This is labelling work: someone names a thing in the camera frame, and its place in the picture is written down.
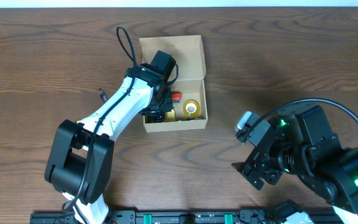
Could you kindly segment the red stapler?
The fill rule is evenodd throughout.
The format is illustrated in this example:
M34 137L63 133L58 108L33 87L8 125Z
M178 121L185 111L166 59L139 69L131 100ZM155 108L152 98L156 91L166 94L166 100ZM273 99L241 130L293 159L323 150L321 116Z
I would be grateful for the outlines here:
M181 93L180 92L174 92L171 94L172 96L172 101L173 102L180 102L181 100Z

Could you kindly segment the white blue eraser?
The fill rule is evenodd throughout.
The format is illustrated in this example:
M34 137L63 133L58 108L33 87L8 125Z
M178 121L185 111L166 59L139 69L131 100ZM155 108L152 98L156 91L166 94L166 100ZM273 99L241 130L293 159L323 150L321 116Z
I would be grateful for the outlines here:
M203 118L187 118L187 121L202 120Z

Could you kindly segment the yellow tape roll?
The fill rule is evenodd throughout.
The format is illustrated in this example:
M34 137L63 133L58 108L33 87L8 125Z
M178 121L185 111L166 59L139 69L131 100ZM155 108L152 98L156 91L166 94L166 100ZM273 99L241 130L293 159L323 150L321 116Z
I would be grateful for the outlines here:
M200 113L200 104L196 100L187 100L183 105L183 114L187 118L196 118Z

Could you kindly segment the cardboard box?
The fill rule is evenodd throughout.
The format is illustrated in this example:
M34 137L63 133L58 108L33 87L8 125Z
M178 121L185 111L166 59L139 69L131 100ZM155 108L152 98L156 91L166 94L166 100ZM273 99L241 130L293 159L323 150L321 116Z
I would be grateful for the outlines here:
M145 130L148 133L155 133L204 129L208 123L208 110L204 85L206 64L201 36L140 38L139 47L142 63L150 63L159 50L171 55L176 60L178 69L173 69L170 75L169 80L175 80L170 89L172 93L181 93L180 102L173 102L176 121L156 123L146 116L143 119ZM202 120L186 120L187 117L183 114L183 105L187 100L196 100L200 104L200 113L196 118L203 118Z

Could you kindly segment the black ballpoint pen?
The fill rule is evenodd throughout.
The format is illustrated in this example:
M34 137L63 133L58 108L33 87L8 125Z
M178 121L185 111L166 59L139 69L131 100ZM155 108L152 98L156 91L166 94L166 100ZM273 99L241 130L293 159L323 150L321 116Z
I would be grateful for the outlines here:
M104 103L108 101L108 98L102 88L99 88L99 95Z

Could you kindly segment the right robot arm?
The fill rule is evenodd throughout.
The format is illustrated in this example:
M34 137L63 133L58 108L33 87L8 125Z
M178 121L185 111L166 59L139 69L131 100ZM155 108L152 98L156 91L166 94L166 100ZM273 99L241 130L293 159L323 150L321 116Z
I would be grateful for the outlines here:
M358 218L358 147L341 146L321 106L286 105L270 119L247 111L235 130L235 138L254 149L232 166L254 188L295 175L328 204Z

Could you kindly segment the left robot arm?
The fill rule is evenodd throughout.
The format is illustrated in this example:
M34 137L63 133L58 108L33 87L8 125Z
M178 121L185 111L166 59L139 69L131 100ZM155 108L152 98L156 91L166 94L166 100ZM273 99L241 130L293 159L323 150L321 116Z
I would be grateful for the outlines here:
M44 178L67 202L75 223L106 223L103 193L111 174L114 144L137 115L161 123L172 110L169 76L175 59L161 50L150 63L128 68L120 89L93 114L64 120L55 133Z

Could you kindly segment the yellow sticky note pad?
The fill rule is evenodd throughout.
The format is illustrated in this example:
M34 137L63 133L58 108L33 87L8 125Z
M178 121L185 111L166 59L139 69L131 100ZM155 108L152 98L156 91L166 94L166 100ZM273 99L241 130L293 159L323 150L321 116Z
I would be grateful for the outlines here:
M172 109L171 111L168 111L165 113L165 119L164 119L165 122L175 122L176 121L176 118L175 118L175 110Z

